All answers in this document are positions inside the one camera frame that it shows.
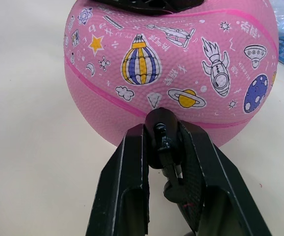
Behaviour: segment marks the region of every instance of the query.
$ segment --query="blue planet graphic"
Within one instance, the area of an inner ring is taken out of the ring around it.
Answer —
[[[259,75],[251,83],[246,93],[244,110],[245,113],[253,112],[264,100],[268,90],[268,77]]]

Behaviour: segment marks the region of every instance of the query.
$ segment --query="cloud graphic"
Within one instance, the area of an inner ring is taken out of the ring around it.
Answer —
[[[129,90],[126,86],[116,87],[116,92],[119,97],[123,97],[123,99],[127,102],[130,102],[134,97],[134,92],[132,90]]]

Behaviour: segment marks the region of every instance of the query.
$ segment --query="moon graphic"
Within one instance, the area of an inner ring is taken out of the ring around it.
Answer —
[[[95,74],[95,68],[94,68],[94,65],[92,63],[88,63],[86,65],[86,69],[90,70],[91,71],[91,76],[93,77],[94,74]]]
[[[171,99],[178,101],[179,105],[183,108],[202,108],[205,107],[206,102],[196,95],[191,89],[178,90],[171,89],[168,91]]]

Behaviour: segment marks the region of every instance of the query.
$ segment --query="ringed planet graphic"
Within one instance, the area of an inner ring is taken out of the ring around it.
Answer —
[[[196,92],[191,89],[171,89],[168,91],[168,95],[171,99],[178,101],[183,108],[203,108],[206,105],[205,100],[197,96]]]

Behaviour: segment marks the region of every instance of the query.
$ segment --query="hot air balloon graphic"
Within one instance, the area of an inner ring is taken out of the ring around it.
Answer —
[[[123,78],[132,85],[149,85],[159,79],[161,73],[158,55],[144,40],[144,35],[137,34],[122,61]]]

